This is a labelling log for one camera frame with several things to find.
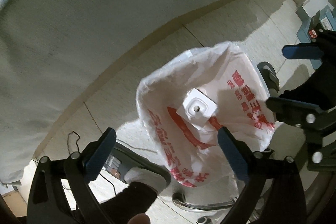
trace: white sock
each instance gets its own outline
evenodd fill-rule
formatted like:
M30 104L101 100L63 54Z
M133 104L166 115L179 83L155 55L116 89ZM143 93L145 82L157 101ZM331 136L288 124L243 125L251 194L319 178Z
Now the white sock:
M167 187L167 182L164 177L154 172L151 172L147 169L141 169L139 167L133 167L129 170L124 177L127 184L132 182L141 182L151 187L156 191L157 194L160 194Z

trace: plastic bag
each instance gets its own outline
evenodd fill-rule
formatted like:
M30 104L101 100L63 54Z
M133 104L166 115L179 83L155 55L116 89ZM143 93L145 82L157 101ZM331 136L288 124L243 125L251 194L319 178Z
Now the plastic bag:
M197 130L177 113L188 91L197 88L218 105ZM136 101L140 120L182 185L197 187L232 172L217 142L227 127L252 151L268 147L274 133L268 90L247 55L232 42L185 51L140 81Z

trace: floor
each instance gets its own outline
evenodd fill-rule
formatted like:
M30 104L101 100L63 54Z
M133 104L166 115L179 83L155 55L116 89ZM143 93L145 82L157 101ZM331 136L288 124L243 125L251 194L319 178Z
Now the floor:
M295 14L295 9L292 0L236 0L187 24L142 53L84 102L51 139L44 154L52 160L67 157L67 134L73 130L80 134L78 145L82 150L90 141L98 139L107 127L113 127L121 143L127 144L149 160L162 164L138 119L135 91L140 79L190 48L212 47L226 40L237 41L255 63L268 61L274 66L281 90L297 87L314 71L309 61L286 60L281 54L284 45L298 43L296 32L301 21ZM276 151L275 157L283 159L286 155L295 156L304 142L302 130L279 122L276 128L271 142L271 148ZM32 162L27 171L25 170L21 187L21 194L25 199L28 199L27 189L34 168L35 164ZM305 168L301 172L304 187L307 188L316 174ZM102 174L114 183L117 192L126 187L107 172L102 171ZM195 223L205 214L177 208L171 201L172 193L184 191L187 201L194 204L224 202L230 199L227 185L228 177L196 189L173 182L147 214L155 224ZM114 196L112 186L101 176L90 187L99 201ZM75 208L70 191L65 192L71 207Z

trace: white label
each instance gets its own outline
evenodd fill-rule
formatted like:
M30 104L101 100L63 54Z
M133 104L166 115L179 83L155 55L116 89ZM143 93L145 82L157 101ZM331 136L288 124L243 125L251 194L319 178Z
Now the white label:
M333 27L330 24L329 19L327 17L321 19L320 22L321 22L321 24L322 24L322 26L323 26L323 28L325 30L329 30L329 31L333 31L334 30Z

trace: black wire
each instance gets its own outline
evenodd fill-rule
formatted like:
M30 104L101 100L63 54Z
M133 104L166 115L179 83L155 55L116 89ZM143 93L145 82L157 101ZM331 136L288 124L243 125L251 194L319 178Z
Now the black wire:
M78 141L80 140L81 136L79 136L79 135L73 130L72 132L70 132L70 133L68 134L68 139L67 139L67 146L68 146L68 153L69 153L69 155L71 154L71 153L70 153L70 148L69 148L69 137L70 137L70 135L73 134L73 133L76 134L77 137L78 137L78 139L76 140L76 146L77 146L77 152L79 152Z
M101 173L99 173L105 180L107 180L109 183L112 184L113 186L113 190L114 190L114 194L117 195L117 192L116 192L116 188L114 187L114 184L112 182L110 182L106 177L104 177Z

